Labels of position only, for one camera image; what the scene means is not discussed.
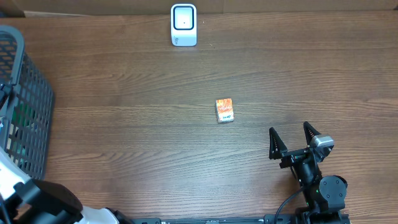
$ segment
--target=wooden table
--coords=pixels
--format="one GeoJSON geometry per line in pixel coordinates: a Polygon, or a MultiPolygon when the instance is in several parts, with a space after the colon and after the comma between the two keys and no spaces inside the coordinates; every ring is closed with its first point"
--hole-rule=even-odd
{"type": "MultiPolygon", "coordinates": [[[[353,223],[398,222],[398,12],[198,16],[173,47],[163,16],[2,19],[57,94],[46,179],[130,217],[275,213],[299,187],[268,159],[309,121],[335,139],[353,223]],[[236,120],[217,124],[215,100],[236,120]]],[[[304,206],[303,197],[283,213],[304,206]]]]}

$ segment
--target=black cable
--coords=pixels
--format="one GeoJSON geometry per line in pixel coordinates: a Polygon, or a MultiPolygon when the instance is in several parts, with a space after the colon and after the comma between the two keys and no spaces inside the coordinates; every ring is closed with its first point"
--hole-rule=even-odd
{"type": "Polygon", "coordinates": [[[4,217],[4,221],[6,222],[6,224],[12,224],[10,216],[8,215],[8,212],[7,212],[6,203],[4,202],[4,199],[1,196],[1,194],[0,194],[0,207],[1,207],[2,215],[4,217]]]}
{"type": "Polygon", "coordinates": [[[278,222],[278,215],[279,215],[280,211],[282,211],[283,207],[287,204],[287,202],[289,202],[290,200],[292,200],[293,198],[295,198],[299,193],[303,192],[305,189],[307,189],[308,187],[310,187],[310,186],[315,182],[315,180],[317,179],[317,177],[318,177],[318,163],[317,163],[317,160],[315,159],[315,154],[313,153],[313,151],[310,150],[310,152],[311,152],[311,155],[312,155],[312,157],[313,157],[313,161],[314,161],[314,165],[315,165],[315,172],[316,172],[316,174],[313,176],[313,178],[312,178],[310,184],[308,184],[307,186],[301,187],[300,190],[298,190],[298,191],[296,191],[296,193],[292,194],[289,198],[287,198],[287,199],[282,203],[282,205],[279,206],[278,210],[277,210],[276,213],[275,213],[274,224],[277,224],[277,222],[278,222]]]}

